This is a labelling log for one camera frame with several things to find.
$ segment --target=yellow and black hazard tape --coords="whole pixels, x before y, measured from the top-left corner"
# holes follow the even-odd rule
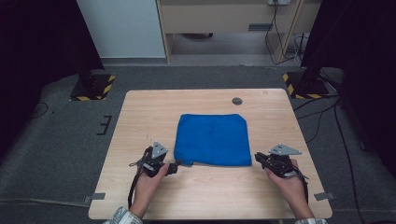
[[[283,74],[283,80],[285,81],[286,86],[288,87],[288,91],[291,99],[318,99],[328,96],[328,94],[297,94],[294,91],[293,85],[290,82],[290,78],[288,74]]]
[[[110,92],[111,86],[113,85],[113,81],[116,78],[116,76],[107,76],[108,79],[105,80],[106,83],[102,84],[104,87],[103,88],[103,93],[100,95],[95,95],[95,96],[89,96],[88,94],[81,94],[78,96],[70,96],[71,101],[90,101],[90,100],[104,100],[106,99],[108,93]]]

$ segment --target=tabletop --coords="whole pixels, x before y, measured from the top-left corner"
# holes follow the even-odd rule
[[[135,167],[144,150],[158,141],[169,149],[165,162],[174,162],[177,124],[182,114],[239,114],[247,121],[252,166],[179,166],[163,179],[144,219],[274,219],[294,218],[281,192],[266,176],[256,152],[281,143],[301,150],[291,158],[309,179],[309,205],[316,217],[330,217],[327,200],[300,126],[282,89],[129,91],[114,131],[89,217],[108,219],[118,207],[127,207]]]

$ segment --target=folded blue towel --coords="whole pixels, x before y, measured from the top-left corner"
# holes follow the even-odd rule
[[[247,123],[237,114],[181,115],[174,156],[186,165],[250,166]]]

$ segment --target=person's left hand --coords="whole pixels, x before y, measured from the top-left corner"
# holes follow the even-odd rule
[[[134,189],[134,202],[129,208],[131,213],[139,218],[146,214],[149,203],[160,186],[161,180],[166,176],[168,168],[169,164],[166,163],[154,177],[149,177],[145,173],[139,176]]]

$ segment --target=white wall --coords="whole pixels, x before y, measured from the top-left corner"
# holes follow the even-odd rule
[[[101,58],[165,58],[155,0],[78,0]]]

